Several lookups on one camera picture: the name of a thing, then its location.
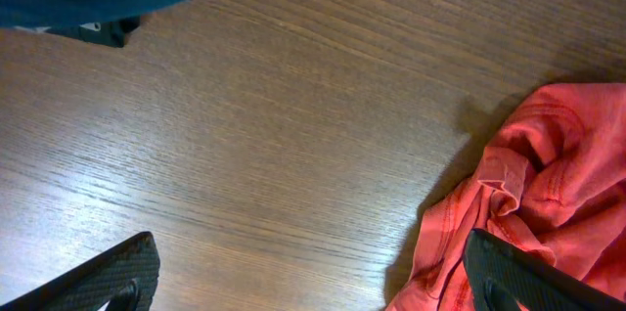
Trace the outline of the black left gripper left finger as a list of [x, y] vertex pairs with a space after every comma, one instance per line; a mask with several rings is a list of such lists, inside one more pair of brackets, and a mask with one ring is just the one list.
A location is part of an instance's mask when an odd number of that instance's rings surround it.
[[159, 268], [154, 236], [141, 232], [1, 308], [149, 311]]

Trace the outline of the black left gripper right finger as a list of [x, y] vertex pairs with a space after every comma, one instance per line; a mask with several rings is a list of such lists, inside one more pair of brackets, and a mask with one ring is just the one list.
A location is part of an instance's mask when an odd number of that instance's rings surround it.
[[481, 229], [469, 232], [463, 262], [478, 311], [625, 311], [624, 302]]

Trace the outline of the orange printed t-shirt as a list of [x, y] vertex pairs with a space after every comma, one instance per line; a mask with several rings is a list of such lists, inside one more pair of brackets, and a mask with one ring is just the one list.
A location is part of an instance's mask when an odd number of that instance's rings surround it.
[[625, 296], [625, 87], [551, 84], [510, 115], [472, 175], [427, 209], [393, 310], [470, 310], [462, 255], [479, 228]]

